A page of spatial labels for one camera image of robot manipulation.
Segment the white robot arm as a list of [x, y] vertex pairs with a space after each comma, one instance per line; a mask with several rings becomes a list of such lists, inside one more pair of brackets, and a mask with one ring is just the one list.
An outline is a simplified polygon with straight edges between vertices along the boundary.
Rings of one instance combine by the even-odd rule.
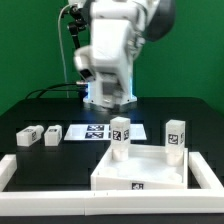
[[90, 27], [90, 44], [77, 49], [74, 63], [87, 82], [84, 105], [121, 110], [137, 102], [133, 63], [147, 41], [174, 26], [175, 0], [68, 0]]

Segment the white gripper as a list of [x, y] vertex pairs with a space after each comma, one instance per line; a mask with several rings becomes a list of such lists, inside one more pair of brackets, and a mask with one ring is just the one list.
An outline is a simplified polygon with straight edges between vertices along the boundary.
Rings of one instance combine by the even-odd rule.
[[89, 82], [96, 79], [97, 73], [102, 77], [112, 75], [122, 87], [128, 87], [133, 65], [128, 42], [133, 37], [129, 20], [93, 19], [90, 44], [79, 48], [74, 55], [79, 74]]

